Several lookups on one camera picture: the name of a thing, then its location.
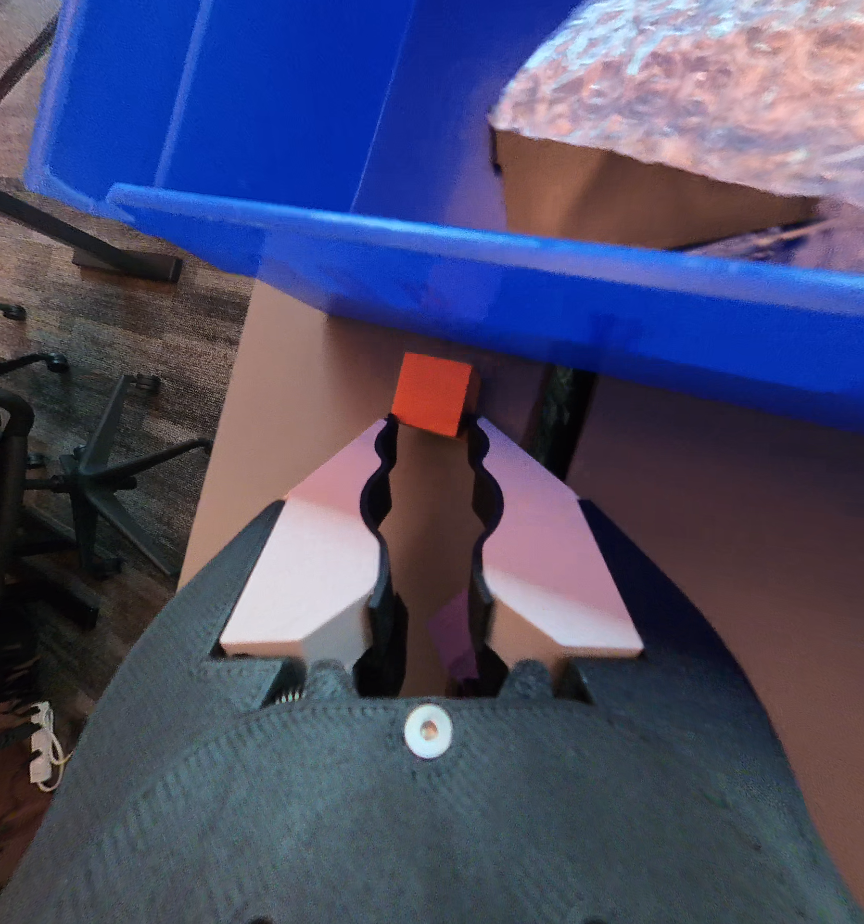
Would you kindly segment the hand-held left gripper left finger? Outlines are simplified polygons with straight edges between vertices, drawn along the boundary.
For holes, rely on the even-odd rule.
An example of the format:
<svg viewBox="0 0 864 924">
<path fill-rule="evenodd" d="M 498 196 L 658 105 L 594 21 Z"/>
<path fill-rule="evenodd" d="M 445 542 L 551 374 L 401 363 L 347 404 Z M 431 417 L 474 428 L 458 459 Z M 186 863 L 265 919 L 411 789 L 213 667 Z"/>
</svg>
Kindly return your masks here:
<svg viewBox="0 0 864 924">
<path fill-rule="evenodd" d="M 408 614 L 380 527 L 399 422 L 373 423 L 286 495 L 219 637 L 229 656 L 337 661 L 367 697 L 396 697 Z"/>
</svg>

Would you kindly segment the bubble wrap bag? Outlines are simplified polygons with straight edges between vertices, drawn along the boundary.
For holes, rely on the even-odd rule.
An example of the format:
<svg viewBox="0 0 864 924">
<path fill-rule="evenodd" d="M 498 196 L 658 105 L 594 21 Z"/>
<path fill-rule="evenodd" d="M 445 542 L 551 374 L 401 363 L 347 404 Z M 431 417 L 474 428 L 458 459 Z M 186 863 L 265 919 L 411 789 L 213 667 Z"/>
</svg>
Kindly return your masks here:
<svg viewBox="0 0 864 924">
<path fill-rule="evenodd" d="M 864 1 L 583 2 L 489 121 L 864 210 Z"/>
</svg>

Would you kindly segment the orange foam block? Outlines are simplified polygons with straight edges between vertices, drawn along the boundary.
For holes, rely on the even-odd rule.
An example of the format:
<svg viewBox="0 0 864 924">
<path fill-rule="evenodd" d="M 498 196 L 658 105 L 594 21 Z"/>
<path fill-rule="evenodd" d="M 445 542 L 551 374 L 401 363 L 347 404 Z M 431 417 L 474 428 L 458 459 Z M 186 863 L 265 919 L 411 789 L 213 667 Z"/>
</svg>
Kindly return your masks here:
<svg viewBox="0 0 864 924">
<path fill-rule="evenodd" d="M 452 359 L 406 352 L 392 401 L 403 424 L 457 439 L 475 413 L 481 389 L 478 370 Z"/>
</svg>

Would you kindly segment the grey desk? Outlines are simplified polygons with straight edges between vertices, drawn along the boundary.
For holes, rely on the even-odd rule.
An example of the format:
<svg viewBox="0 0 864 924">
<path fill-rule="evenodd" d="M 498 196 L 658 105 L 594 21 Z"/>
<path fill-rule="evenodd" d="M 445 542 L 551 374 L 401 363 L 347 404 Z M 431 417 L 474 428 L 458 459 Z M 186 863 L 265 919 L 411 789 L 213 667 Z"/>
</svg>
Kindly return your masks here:
<svg viewBox="0 0 864 924">
<path fill-rule="evenodd" d="M 180 586 L 391 409 L 405 352 L 473 364 L 527 445 L 545 366 L 254 284 Z M 864 907 L 864 436 L 604 378 L 569 482 L 733 652 Z"/>
</svg>

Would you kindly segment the white power strip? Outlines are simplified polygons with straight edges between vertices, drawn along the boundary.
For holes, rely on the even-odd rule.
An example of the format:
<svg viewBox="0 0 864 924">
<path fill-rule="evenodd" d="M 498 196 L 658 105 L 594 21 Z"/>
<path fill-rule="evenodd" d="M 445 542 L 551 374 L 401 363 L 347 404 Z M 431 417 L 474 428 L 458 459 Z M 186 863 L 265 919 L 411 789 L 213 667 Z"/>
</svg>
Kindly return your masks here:
<svg viewBox="0 0 864 924">
<path fill-rule="evenodd" d="M 30 738 L 29 782 L 43 793 L 59 788 L 69 755 L 55 733 L 54 712 L 47 700 L 36 703 L 30 715 L 34 732 Z"/>
</svg>

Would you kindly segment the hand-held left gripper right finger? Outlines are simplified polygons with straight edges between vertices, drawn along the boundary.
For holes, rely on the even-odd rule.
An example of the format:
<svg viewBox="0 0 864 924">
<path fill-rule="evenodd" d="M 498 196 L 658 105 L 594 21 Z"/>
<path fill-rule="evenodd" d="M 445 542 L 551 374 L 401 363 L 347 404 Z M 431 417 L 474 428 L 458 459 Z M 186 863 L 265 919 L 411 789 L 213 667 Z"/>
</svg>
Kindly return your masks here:
<svg viewBox="0 0 864 924">
<path fill-rule="evenodd" d="M 580 498 L 486 418 L 467 432 L 472 511 L 468 624 L 482 695 L 533 661 L 557 684 L 574 659 L 640 657 L 632 616 Z"/>
</svg>

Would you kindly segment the long background desk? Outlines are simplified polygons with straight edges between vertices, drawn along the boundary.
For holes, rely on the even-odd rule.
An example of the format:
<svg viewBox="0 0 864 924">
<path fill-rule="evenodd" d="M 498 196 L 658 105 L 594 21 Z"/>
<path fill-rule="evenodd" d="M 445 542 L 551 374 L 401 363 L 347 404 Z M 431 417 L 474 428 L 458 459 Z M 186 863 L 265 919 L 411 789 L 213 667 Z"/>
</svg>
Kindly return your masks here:
<svg viewBox="0 0 864 924">
<path fill-rule="evenodd" d="M 183 260 L 162 253 L 122 249 L 0 190 L 0 215 L 65 245 L 81 269 L 115 273 L 153 283 L 177 284 Z"/>
</svg>

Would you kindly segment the brown cardboard piece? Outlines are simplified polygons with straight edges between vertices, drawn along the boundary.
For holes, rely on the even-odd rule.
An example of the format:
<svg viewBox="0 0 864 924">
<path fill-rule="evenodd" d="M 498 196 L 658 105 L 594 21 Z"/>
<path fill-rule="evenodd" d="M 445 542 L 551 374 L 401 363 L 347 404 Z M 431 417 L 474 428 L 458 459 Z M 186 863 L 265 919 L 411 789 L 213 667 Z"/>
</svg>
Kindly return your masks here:
<svg viewBox="0 0 864 924">
<path fill-rule="evenodd" d="M 814 218 L 818 199 L 779 196 L 599 149 L 491 130 L 508 230 L 680 249 Z"/>
</svg>

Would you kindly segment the black mesh office chair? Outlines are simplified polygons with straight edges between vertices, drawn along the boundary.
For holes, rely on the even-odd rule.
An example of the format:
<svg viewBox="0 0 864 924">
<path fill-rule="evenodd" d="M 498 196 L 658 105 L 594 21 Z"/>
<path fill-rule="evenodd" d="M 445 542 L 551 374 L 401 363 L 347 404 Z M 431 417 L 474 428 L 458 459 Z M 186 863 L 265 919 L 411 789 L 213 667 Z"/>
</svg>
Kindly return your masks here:
<svg viewBox="0 0 864 924">
<path fill-rule="evenodd" d="M 25 321 L 22 306 L 0 303 L 0 316 L 11 321 Z M 26 366 L 43 363 L 49 372 L 59 375 L 69 372 L 66 357 L 58 353 L 31 353 L 11 360 L 0 360 L 0 376 Z M 60 472 L 49 478 L 29 479 L 26 491 L 49 491 L 66 497 L 70 503 L 73 533 L 66 536 L 58 532 L 37 511 L 23 510 L 23 524 L 17 551 L 22 558 L 56 552 L 75 552 L 80 569 L 96 581 L 120 574 L 120 557 L 102 557 L 96 546 L 100 520 L 111 526 L 134 546 L 164 577 L 181 576 L 184 554 L 178 558 L 166 551 L 160 540 L 146 531 L 117 498 L 123 491 L 138 487 L 138 476 L 160 468 L 176 458 L 191 452 L 204 452 L 209 458 L 212 440 L 195 437 L 192 440 L 168 446 L 148 456 L 113 464 L 114 441 L 119 433 L 126 399 L 138 393 L 154 397 L 161 390 L 159 376 L 124 374 L 111 393 L 102 416 L 84 445 L 79 445 L 59 458 Z M 19 590 L 25 605 L 41 607 L 45 612 L 62 617 L 76 629 L 87 632 L 95 629 L 99 619 L 99 605 L 93 603 L 85 591 L 80 591 L 50 577 L 37 576 L 25 579 Z"/>
</svg>

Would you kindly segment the blue plastic bin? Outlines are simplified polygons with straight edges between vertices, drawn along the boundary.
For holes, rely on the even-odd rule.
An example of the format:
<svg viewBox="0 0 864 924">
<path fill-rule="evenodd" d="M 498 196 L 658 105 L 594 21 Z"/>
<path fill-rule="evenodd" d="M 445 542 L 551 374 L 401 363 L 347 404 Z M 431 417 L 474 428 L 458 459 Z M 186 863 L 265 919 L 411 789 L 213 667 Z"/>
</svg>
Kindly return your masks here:
<svg viewBox="0 0 864 924">
<path fill-rule="evenodd" d="M 864 433 L 864 275 L 510 234 L 573 2 L 64 2 L 25 185 L 330 315 Z"/>
</svg>

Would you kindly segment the purple foam block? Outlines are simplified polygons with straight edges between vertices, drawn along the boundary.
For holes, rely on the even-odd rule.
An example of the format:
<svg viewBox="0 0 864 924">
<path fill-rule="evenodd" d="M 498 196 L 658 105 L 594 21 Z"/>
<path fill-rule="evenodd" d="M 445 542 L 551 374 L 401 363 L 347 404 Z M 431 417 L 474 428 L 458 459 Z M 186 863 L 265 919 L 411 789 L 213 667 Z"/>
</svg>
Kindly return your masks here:
<svg viewBox="0 0 864 924">
<path fill-rule="evenodd" d="M 452 680 L 462 684 L 479 678 L 469 619 L 469 590 L 462 589 L 428 621 L 438 660 Z"/>
</svg>

